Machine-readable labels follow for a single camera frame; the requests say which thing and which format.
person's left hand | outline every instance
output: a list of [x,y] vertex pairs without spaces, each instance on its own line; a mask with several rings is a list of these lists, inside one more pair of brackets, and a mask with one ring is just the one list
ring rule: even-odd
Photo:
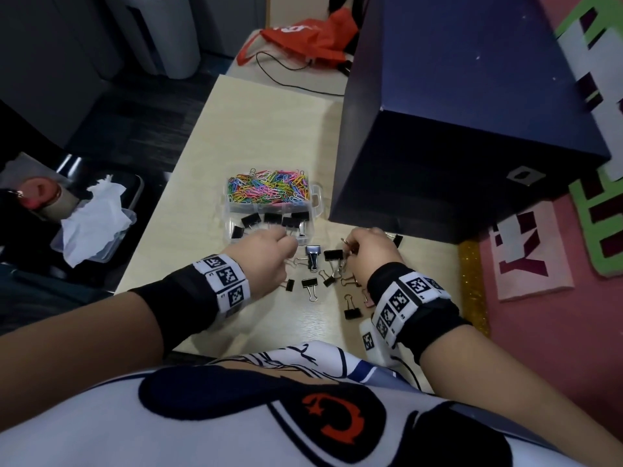
[[296,238],[285,234],[284,227],[273,226],[230,244],[222,253],[238,262],[249,281],[251,296],[258,299],[286,280],[284,260],[294,257],[298,245]]

white tissue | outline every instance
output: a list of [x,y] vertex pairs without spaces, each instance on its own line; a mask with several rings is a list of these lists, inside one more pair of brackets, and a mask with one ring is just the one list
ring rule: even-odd
[[115,234],[127,229],[132,221],[121,211],[125,187],[111,182],[112,175],[87,188],[93,198],[60,223],[63,226],[63,257],[71,266],[96,255]]

person's right hand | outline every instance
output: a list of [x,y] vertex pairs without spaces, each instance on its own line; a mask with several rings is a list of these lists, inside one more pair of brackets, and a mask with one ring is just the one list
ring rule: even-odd
[[344,252],[359,246],[357,255],[347,258],[347,267],[353,272],[357,282],[364,287],[379,267],[389,262],[404,263],[396,245],[378,228],[355,228],[346,239],[350,246],[344,245]]

pink wall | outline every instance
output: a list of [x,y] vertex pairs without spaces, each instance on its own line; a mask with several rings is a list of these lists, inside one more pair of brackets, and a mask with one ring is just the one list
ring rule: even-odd
[[572,9],[576,7],[581,0],[539,0],[545,9],[545,13],[549,18],[552,29],[556,30],[561,22],[569,16]]
[[492,339],[623,440],[623,276],[593,271],[570,196],[554,208],[576,287],[500,303],[487,237],[480,253]]

gold glitter strip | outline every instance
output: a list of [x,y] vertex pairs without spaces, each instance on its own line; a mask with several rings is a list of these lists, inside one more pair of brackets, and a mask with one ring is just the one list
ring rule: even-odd
[[460,260],[463,317],[471,322],[474,328],[489,337],[489,317],[478,241],[467,240],[459,244],[458,258]]

